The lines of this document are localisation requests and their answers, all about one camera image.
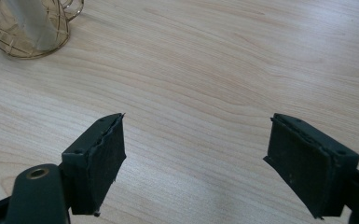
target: table surface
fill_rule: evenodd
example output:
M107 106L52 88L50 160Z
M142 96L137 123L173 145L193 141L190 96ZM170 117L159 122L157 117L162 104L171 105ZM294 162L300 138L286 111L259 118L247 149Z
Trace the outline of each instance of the table surface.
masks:
M73 223L314 220L262 158L274 113L359 153L359 0L94 0L59 51L0 51L0 199L96 119L126 113L100 217Z

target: gold wire frame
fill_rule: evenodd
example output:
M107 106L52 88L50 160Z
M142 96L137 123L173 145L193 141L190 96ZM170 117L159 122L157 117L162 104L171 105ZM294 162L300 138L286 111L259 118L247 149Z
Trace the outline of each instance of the gold wire frame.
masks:
M0 0L0 49L6 54L21 59L40 58L60 49L68 41L70 36L68 22L81 12L84 0L78 0L78 7L73 12L64 10L69 8L73 0L68 0L63 4L59 0L41 0L41 3L47 12L46 22L51 22L55 29L54 45L50 49L43 50L35 47L35 43L27 37L22 27ZM38 34L36 44L43 35L44 32Z

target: wire basket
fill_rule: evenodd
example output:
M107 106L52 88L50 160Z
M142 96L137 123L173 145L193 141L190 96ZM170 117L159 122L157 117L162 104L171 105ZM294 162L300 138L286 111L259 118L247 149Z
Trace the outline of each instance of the wire basket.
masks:
M84 6L84 0L73 3L74 0L0 0L0 49L22 59L46 56L60 49L69 39L68 22Z

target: screw hole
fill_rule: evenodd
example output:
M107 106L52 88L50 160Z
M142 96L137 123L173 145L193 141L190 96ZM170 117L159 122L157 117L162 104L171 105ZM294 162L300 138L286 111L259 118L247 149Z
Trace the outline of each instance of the screw hole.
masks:
M43 176L45 176L47 174L48 174L48 169L41 168L41 169L33 170L32 172L28 173L27 178L28 179L38 179L38 178L43 177Z

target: wood grain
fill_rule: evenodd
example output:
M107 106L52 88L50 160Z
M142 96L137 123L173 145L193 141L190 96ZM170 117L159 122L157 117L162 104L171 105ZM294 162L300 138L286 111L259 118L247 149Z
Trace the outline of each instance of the wood grain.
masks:
M0 199L15 176L126 112L128 158L73 223L314 220L262 158L274 112L359 153L359 0L93 0L63 49L0 51Z

